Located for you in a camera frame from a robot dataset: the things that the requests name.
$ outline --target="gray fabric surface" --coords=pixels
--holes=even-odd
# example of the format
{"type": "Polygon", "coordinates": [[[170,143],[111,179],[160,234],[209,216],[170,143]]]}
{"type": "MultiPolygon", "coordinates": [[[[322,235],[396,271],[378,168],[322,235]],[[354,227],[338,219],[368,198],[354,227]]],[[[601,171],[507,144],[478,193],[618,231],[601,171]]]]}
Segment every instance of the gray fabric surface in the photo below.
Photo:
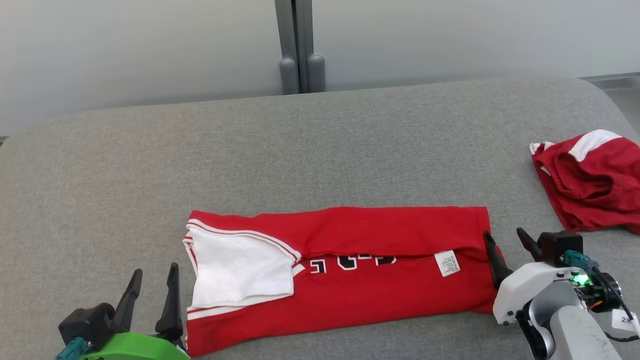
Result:
{"type": "MultiPolygon", "coordinates": [[[[516,227],[535,237],[561,229],[528,144],[598,128],[637,141],[601,91],[556,78],[122,108],[36,126],[0,148],[0,358],[52,359],[63,344],[57,324],[77,307],[116,304],[137,267],[134,331],[152,332],[172,261],[190,304],[181,240],[193,209],[487,206],[517,268],[532,260],[516,227]]],[[[640,311],[640,238],[611,229],[584,239],[640,311]]],[[[614,346],[623,359],[640,352],[640,342],[614,346]]],[[[472,357],[529,351],[517,326],[462,313],[255,340],[204,358],[472,357]]]]}

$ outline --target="white wall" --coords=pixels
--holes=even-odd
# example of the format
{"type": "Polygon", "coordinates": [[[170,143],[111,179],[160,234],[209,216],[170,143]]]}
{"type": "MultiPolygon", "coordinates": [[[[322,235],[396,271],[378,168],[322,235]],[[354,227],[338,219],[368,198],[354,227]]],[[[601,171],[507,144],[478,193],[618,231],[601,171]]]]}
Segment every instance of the white wall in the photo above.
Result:
{"type": "Polygon", "coordinates": [[[0,0],[0,136],[81,110],[281,92],[273,1],[0,0]]]}
{"type": "Polygon", "coordinates": [[[326,89],[640,71],[638,0],[314,0],[326,89]]]}

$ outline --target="gray vertical door frame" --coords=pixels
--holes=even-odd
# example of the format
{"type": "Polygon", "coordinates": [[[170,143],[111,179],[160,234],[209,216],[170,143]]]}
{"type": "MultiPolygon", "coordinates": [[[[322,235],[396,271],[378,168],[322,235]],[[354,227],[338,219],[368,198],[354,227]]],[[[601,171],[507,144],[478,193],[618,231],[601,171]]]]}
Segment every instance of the gray vertical door frame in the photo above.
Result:
{"type": "Polygon", "coordinates": [[[280,48],[282,60],[280,80],[282,94],[300,94],[300,74],[298,73],[298,49],[296,45],[296,26],[291,0],[275,0],[278,32],[280,34],[280,48]]]}
{"type": "Polygon", "coordinates": [[[324,57],[314,53],[312,0],[292,0],[296,4],[298,34],[298,69],[300,92],[324,92],[324,57]]]}

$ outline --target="gray floor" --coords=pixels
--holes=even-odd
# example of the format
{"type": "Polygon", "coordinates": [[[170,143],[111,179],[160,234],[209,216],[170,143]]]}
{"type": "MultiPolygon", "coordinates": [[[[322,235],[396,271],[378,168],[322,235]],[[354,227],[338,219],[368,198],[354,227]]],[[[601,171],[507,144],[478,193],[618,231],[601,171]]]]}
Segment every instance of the gray floor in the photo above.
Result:
{"type": "Polygon", "coordinates": [[[607,94],[640,135],[640,73],[583,78],[607,94]]]}

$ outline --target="white label on cable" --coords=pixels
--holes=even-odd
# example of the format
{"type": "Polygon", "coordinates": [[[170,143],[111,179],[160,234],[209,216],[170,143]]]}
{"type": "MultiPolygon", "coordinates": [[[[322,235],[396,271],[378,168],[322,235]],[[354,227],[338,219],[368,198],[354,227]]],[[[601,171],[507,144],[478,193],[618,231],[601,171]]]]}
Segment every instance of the white label on cable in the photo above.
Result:
{"type": "Polygon", "coordinates": [[[449,276],[460,271],[460,265],[458,264],[458,259],[456,259],[456,255],[453,253],[453,250],[439,252],[438,254],[435,254],[434,257],[436,258],[442,277],[449,276]]]}
{"type": "MultiPolygon", "coordinates": [[[[637,318],[635,313],[631,313],[631,315],[633,315],[634,319],[637,318]]],[[[613,309],[613,311],[611,311],[611,327],[620,330],[636,331],[627,313],[620,309],[613,309]]]]}

